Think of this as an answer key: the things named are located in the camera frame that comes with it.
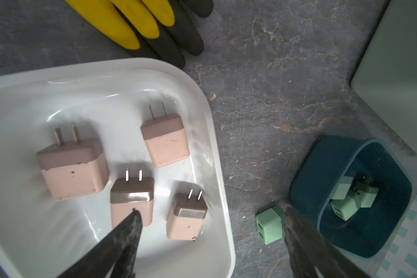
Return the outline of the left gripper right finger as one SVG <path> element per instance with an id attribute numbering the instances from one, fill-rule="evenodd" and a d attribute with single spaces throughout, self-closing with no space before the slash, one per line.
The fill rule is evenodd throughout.
<path id="1" fill-rule="evenodd" d="M 295 208 L 284 216 L 285 243 L 295 278 L 367 278 Z"/>

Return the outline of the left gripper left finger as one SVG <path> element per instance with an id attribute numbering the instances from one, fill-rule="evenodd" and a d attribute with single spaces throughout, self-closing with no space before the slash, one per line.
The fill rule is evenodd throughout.
<path id="1" fill-rule="evenodd" d="M 59 276 L 61 278 L 134 278 L 142 233 L 141 214 L 133 210 L 101 242 Z"/>

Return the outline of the teal plastic bin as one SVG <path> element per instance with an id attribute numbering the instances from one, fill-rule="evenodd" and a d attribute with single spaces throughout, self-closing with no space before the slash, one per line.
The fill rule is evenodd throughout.
<path id="1" fill-rule="evenodd" d="M 379 189 L 370 208 L 349 220 L 334 214 L 330 199 L 345 176 L 372 178 Z M 333 245 L 362 258 L 378 253 L 411 200 L 410 178 L 380 139 L 326 136 L 307 156 L 290 189 L 289 200 Z"/>

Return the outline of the pink plug front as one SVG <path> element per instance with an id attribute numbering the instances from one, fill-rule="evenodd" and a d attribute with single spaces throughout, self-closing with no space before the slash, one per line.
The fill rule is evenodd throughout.
<path id="1" fill-rule="evenodd" d="M 152 224 L 154 185 L 155 180 L 144 177 L 142 170 L 139 170 L 137 177 L 130 177 L 129 169 L 125 177 L 114 182 L 110 191 L 112 228 L 118 226 L 133 210 L 140 212 L 144 227 Z"/>

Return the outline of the pink plug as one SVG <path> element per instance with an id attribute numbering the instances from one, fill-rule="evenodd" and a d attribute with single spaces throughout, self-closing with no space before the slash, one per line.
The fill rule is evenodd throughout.
<path id="1" fill-rule="evenodd" d="M 151 115 L 141 133 L 155 168 L 159 169 L 190 156 L 183 120 L 178 113 Z"/>
<path id="2" fill-rule="evenodd" d="M 198 238 L 208 212 L 202 194 L 203 191 L 199 190 L 194 195 L 193 189 L 189 193 L 176 193 L 167 217 L 168 239 L 195 241 Z"/>
<path id="3" fill-rule="evenodd" d="M 152 224 L 154 185 L 155 180 L 144 177 L 142 170 L 139 170 L 137 177 L 130 177 L 129 169 L 125 177 L 114 182 L 110 191 L 112 228 L 118 226 L 133 210 L 140 212 L 144 227 Z"/>
<path id="4" fill-rule="evenodd" d="M 78 128 L 73 126 L 71 129 L 73 141 L 64 141 L 60 128 L 56 128 L 57 143 L 37 152 L 39 168 L 56 201 L 99 193 L 109 181 L 101 140 L 82 140 Z"/>

